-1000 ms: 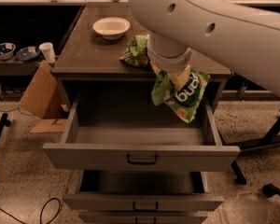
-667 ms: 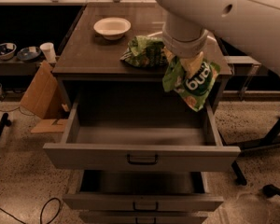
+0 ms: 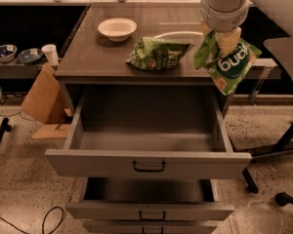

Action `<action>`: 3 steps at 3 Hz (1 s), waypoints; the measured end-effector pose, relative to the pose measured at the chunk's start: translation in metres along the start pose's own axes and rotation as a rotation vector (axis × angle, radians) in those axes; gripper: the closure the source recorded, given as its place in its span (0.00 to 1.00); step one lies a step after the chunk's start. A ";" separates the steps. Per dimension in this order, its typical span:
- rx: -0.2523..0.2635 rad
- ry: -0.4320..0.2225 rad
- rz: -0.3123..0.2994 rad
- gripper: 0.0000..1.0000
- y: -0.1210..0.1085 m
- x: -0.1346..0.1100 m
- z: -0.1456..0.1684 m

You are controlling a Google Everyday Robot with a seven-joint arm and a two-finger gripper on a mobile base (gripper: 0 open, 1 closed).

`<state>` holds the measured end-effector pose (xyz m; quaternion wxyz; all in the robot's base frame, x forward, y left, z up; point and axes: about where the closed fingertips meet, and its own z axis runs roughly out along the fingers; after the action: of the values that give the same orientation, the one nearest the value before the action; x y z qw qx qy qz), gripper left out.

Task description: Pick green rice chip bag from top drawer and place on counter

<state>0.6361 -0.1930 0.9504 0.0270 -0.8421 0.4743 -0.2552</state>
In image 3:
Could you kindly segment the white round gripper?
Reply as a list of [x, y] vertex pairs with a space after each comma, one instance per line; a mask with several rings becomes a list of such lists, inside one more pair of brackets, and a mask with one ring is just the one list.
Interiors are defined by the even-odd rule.
[[228, 56], [237, 46], [241, 35], [240, 26], [245, 22], [249, 6], [249, 0], [242, 0], [238, 9], [230, 12], [220, 12], [210, 7], [205, 0], [201, 0], [201, 31], [204, 37], [212, 32], [220, 49], [222, 58]]

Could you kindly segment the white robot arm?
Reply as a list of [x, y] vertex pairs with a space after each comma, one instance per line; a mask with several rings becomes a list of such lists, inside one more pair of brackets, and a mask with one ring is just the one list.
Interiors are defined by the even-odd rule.
[[271, 49], [281, 66], [293, 74], [293, 0], [201, 0], [205, 39], [194, 56], [194, 66], [205, 69], [225, 96], [233, 93], [261, 54], [240, 38], [250, 4], [289, 34], [276, 39]]

